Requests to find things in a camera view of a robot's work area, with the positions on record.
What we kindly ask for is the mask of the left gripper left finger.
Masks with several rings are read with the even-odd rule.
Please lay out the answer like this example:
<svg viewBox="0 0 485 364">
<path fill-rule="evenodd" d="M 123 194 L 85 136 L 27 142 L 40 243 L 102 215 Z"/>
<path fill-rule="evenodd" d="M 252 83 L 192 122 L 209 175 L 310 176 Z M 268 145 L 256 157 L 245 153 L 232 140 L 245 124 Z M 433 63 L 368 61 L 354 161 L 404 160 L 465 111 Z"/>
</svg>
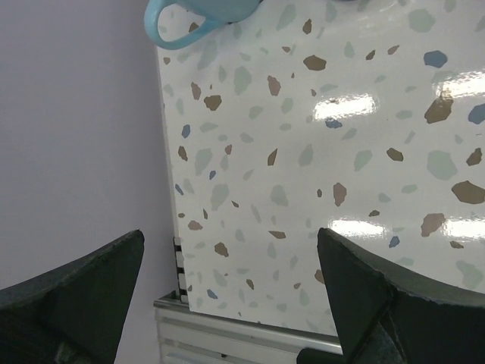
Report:
<svg viewBox="0 0 485 364">
<path fill-rule="evenodd" d="M 1 291 L 3 363 L 113 363 L 144 253 L 139 230 Z"/>
</svg>

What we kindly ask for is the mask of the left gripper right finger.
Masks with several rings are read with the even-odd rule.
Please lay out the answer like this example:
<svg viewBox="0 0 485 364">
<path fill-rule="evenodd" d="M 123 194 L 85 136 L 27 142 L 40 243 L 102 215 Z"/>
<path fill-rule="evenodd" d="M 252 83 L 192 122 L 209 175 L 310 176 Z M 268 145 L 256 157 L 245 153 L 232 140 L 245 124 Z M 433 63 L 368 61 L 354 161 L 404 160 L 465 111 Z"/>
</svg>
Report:
<svg viewBox="0 0 485 364">
<path fill-rule="evenodd" d="M 318 257 L 346 363 L 482 363 L 484 295 L 420 275 L 329 228 Z"/>
</svg>

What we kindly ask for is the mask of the light blue ceramic mug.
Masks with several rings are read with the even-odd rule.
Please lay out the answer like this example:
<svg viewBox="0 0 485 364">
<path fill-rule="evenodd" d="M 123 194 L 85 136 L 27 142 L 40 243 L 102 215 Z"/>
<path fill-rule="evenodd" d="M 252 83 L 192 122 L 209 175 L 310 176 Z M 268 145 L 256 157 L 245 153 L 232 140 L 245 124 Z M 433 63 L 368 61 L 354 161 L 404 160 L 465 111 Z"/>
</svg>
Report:
<svg viewBox="0 0 485 364">
<path fill-rule="evenodd" d="M 192 45 L 209 33 L 228 24 L 238 23 L 250 17 L 259 7 L 259 0 L 242 1 L 149 1 L 143 25 L 145 33 L 159 48 L 178 50 Z M 180 8 L 196 17 L 199 25 L 178 39 L 166 40 L 159 29 L 161 15 L 167 8 Z"/>
</svg>

